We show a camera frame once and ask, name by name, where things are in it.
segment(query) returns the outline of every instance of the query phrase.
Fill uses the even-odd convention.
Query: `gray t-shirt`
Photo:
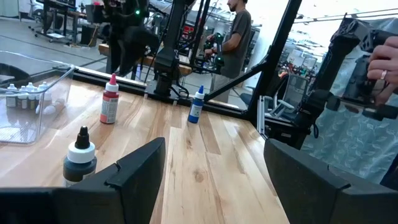
[[[221,74],[228,78],[239,76],[250,43],[251,15],[245,9],[236,14],[229,38],[235,33],[241,36],[239,45],[230,52],[223,52],[224,67],[221,68]]]

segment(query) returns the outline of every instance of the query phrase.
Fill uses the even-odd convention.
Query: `wood grain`
[[[67,106],[39,141],[0,145],[0,186],[61,186],[68,145],[80,126],[96,145],[97,172],[157,137],[166,139],[164,178],[152,224],[288,223],[272,186],[264,140],[247,121],[121,93],[117,121],[99,121],[103,88],[73,81]]]

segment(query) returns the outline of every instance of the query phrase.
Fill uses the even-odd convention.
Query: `man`
[[[223,43],[224,67],[221,68],[221,75],[213,75],[211,90],[216,90],[239,76],[242,70],[244,59],[248,51],[251,33],[251,15],[246,10],[248,0],[228,0],[229,10],[236,12],[232,23],[229,39]],[[217,48],[205,50],[205,56],[217,54]],[[220,94],[214,100],[228,103],[229,90]]]

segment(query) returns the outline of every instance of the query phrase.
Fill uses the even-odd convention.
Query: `ring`
[[[383,80],[385,77],[386,77],[386,75],[387,75],[387,70],[384,70],[382,73],[381,73],[381,80]]]

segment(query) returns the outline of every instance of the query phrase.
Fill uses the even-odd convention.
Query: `clear plastic bin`
[[[0,142],[36,142],[67,106],[75,67],[0,50]],[[21,91],[32,82],[35,91]],[[17,90],[7,89],[14,84]]]

